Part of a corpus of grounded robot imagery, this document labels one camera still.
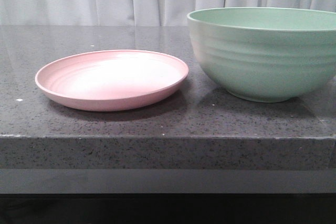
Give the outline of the pink plate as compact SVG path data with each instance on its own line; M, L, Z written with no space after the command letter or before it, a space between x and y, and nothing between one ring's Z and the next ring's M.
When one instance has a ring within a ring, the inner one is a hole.
M186 79L187 64L145 50L104 50L73 55L42 67L35 76L51 100L78 110L122 111L160 102Z

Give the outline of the green ribbed bowl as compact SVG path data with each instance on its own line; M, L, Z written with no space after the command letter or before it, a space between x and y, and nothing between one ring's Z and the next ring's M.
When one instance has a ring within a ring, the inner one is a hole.
M187 15L201 69L232 95L281 102L319 89L335 76L335 13L228 7Z

